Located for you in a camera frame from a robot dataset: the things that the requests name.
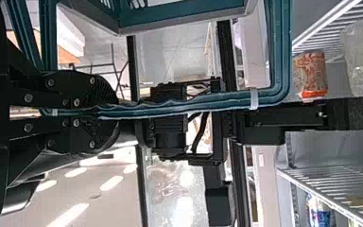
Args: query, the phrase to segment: metal frame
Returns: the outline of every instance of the metal frame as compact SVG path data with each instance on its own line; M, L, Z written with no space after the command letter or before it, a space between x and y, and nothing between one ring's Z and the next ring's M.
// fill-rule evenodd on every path
M219 44L222 78L225 81L226 91L237 91L235 52L231 21L221 21L217 23L217 41ZM237 113L231 112L230 115L231 129L229 132L232 136L236 136L237 138L237 140L236 138L233 138L229 141L237 225L239 227L251 227L251 203L249 194L247 193L250 189L250 185L247 183L246 152L244 146L239 143L242 135L238 133L239 124L237 122Z
M291 72L290 0L267 0L265 9L269 26L271 85L258 90L260 107L276 105L288 95ZM108 118L139 119L207 111L242 110L248 109L250 106L251 92L237 91L197 96L188 101L171 100L153 105L105 107L101 108L100 113ZM80 113L60 111L59 114L77 115Z
M44 70L58 70L57 0L39 0Z
M38 51L26 0L6 0L5 3L8 7L17 44L37 68L43 69L43 62Z
M115 34L130 35L167 26L244 16L252 13L257 0L189 0L151 7L145 0L145 6L139 8L135 7L137 2L135 0L112 0L112 4L96 0L61 0L61 2L75 14L91 18ZM105 15L97 16L95 10Z
M138 59L137 59L137 43L135 36L127 37L128 57L129 57L129 78L130 78L130 95L131 101L138 102L140 100L140 77L138 74ZM136 131L140 128L137 125L134 127ZM149 212L147 204L147 146L143 144L135 146L138 180L138 195L140 201L140 214L143 227L149 226Z

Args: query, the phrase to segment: black wire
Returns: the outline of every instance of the black wire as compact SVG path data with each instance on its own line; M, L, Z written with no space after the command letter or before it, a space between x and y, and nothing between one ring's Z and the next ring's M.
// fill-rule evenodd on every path
M199 115L201 115L202 113L193 113L188 117L188 123L192 122L194 119L196 119L196 117L198 117Z
M199 124L199 133L197 133L196 138L194 138L193 145L191 146L191 151L197 153L197 147L199 146L199 141L205 133L205 128L208 120L209 112L202 114L201 123Z

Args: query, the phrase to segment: teal metal frame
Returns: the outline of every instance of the teal metal frame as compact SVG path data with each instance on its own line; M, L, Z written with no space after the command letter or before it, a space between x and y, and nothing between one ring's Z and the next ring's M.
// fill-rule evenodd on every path
M230 1L237 4L239 3L238 1L242 0L230 0ZM269 72L270 72L271 85L268 88L258 90L260 107L276 105L282 102L289 93L290 77L291 77L290 76L291 0L264 0L264 1L265 1L265 9L267 15L267 24L268 24L268 50L269 50L269 65L270 65ZM52 70L52 68L54 68L53 67L54 65L52 64L55 62L52 60L57 58L57 50L54 50L53 48L53 46L56 47L56 20L53 19L56 17L53 17L53 15L55 14L52 11L52 9L54 8L53 6L56 5L56 2L55 4L52 4L52 2L51 4L49 4L49 2L51 1L40 0L40 4L42 4L42 6L44 7L42 10L44 14L42 14L41 18L42 21L44 22L41 23L42 32L44 31L44 33L42 34L42 37L44 39L43 50L45 50L45 52L43 52L45 53L43 54L43 62L45 63L45 65L48 66L46 68L47 70ZM169 7L176 6L173 4L181 4L181 3L186 4L187 2L193 2L193 0L180 3L165 4L163 6L166 6L167 9L170 9ZM116 9L122 7L119 5L114 5L114 6L115 8L111 8L111 10L113 11L116 11ZM202 11L203 9L200 8L197 10L193 10L192 12L197 13ZM150 23L154 20L159 20L161 18L169 18L170 14L171 13L167 13L165 16L157 15L157 17L154 18L154 15L149 13L148 15L151 18L149 19L148 17L147 22ZM59 110L59 115L92 114L101 118L130 119L130 118L160 117L172 114L187 114L187 113L208 112L208 111L215 112L215 111L238 110L238 109L247 110L250 106L251 106L251 92L239 91L231 93L197 96L188 101L170 100L162 104L96 107L90 110L78 110L78 111Z
M179 1L153 7L131 9L129 0L119 0L119 27L140 26L175 18L212 13L219 10L243 8L245 0Z
M7 0L5 3L20 50L38 69L43 69L26 0Z
M40 0L41 52L46 71L58 70L57 0Z
M258 0L183 0L149 6L142 0L60 0L69 11L89 18L116 35L251 13Z

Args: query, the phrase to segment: ceiling light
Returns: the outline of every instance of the ceiling light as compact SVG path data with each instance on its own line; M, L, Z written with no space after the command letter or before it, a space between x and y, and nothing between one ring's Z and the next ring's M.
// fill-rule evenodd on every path
M97 157L81 160L79 164L81 166L98 166L105 163L105 160L99 160Z
M99 189L101 191L109 191L111 189L114 189L120 182L123 181L123 177L121 176L114 176L110 178L107 182L102 184Z
M57 184L57 181L55 180L50 180L50 181L47 181L47 182L44 182L44 183L40 183L40 185L38 185L36 191L37 192L42 192L50 187L53 187Z
M80 203L72 206L68 211L52 221L47 227L65 227L80 216L89 206L88 203Z
M128 166L125 167L125 169L123 169L123 173L124 174L129 174L135 171L135 169L137 169L138 165L137 164L130 164Z
M80 168L76 168L76 169L73 169L69 172L67 172L66 174L64 174L64 177L66 178L74 178L82 173L84 173L85 171L87 171L87 168L86 167L80 167Z

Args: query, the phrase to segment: fluorescent light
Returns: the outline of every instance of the fluorescent light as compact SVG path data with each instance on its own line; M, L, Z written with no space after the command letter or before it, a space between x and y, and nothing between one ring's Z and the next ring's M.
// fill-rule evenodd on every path
M131 140L131 141L126 141L123 143L116 143L114 144L115 148L122 148L122 147L131 147L131 146L136 146L138 145L138 141L137 140Z
M81 166L98 166L105 163L105 160L99 160L97 157L81 160L79 164Z
M189 187L194 182L194 174L190 170L185 170L181 173L180 177L181 186Z
M25 208L27 205L27 202L24 201L22 203L19 203L19 204L15 204L15 205L11 205L11 206L6 206L2 209L2 215L5 215L5 214L9 214L9 213L12 213L12 212L15 212L15 211L19 211L23 208Z
M99 189L101 191L109 191L111 189L114 189L122 181L123 181L123 177L114 176L114 177L110 178L108 181L106 181L104 184L102 184L99 187Z
M69 172L67 172L66 174L64 174L64 177L66 178L74 178L82 173L84 173L85 171L87 171L87 168L86 167L80 167L80 168L76 168L76 169L73 169Z
M47 227L65 227L80 216L90 206L88 203L80 203L72 206L68 211L52 221Z
M47 181L47 182L44 182L44 183L40 183L40 185L38 185L36 191L37 192L42 192L50 187L53 187L57 184L57 181L55 180L50 180L50 181Z
M123 173L124 174L129 174L135 171L135 169L137 169L138 165L137 164L130 164L128 166L125 167L125 169L123 169Z

